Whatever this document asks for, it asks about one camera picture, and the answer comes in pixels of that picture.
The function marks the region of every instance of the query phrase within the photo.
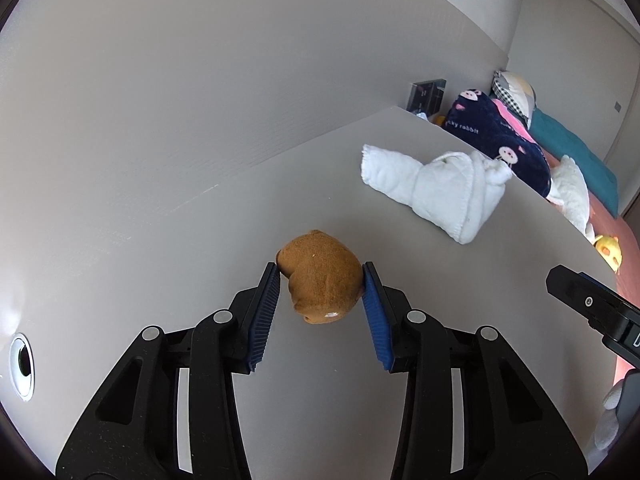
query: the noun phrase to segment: round hole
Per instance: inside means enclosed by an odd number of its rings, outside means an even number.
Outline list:
[[[26,346],[23,346],[18,352],[18,368],[25,377],[31,375],[31,358]]]
[[[15,392],[22,400],[33,396],[33,353],[23,334],[16,334],[9,346],[9,375]]]

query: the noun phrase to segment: bed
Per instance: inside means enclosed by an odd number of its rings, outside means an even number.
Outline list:
[[[545,153],[545,157],[550,167],[558,164],[558,160],[553,155]],[[640,280],[638,280],[640,249],[638,248],[638,241],[622,216],[613,218],[607,208],[591,191],[589,192],[589,202],[591,206],[590,221],[593,225],[593,230],[597,234],[608,233],[615,235],[620,240],[620,248],[622,248],[624,260],[615,275],[617,293],[630,303],[640,305]],[[617,382],[622,379],[631,368],[632,366],[629,363],[622,358],[618,358],[614,381]]]

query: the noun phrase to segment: white towel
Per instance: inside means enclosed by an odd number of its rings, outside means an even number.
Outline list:
[[[480,152],[445,153],[429,164],[365,145],[362,181],[444,229],[460,244],[472,241],[504,194],[511,170]]]

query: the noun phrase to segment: white table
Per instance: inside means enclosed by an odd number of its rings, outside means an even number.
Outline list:
[[[19,329],[33,347],[34,396],[23,402],[15,395],[5,348],[0,400],[47,466],[54,468],[86,403],[142,327],[196,325],[255,286],[286,242],[316,228],[373,261],[383,283],[404,290],[414,307],[444,325],[498,328],[574,435],[586,440],[615,357],[585,320],[546,293],[545,277],[564,264],[614,288],[607,264],[517,178],[477,238],[461,246],[362,183],[364,143],[425,162],[470,150],[437,126],[389,108],[220,183],[47,301],[25,305]],[[25,268],[26,286],[46,270],[37,261]],[[254,478],[388,479],[405,382],[376,360],[361,304],[340,322],[311,326],[294,313],[283,282],[264,361],[255,374],[234,378]]]

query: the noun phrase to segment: plush toy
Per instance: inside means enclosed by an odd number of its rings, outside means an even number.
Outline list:
[[[356,256],[322,231],[309,231],[290,241],[276,256],[289,279],[294,308],[307,323],[343,318],[364,291],[362,266]]]
[[[593,246],[607,261],[613,272],[617,273],[620,265],[622,265],[622,250],[620,250],[618,237],[598,235]]]

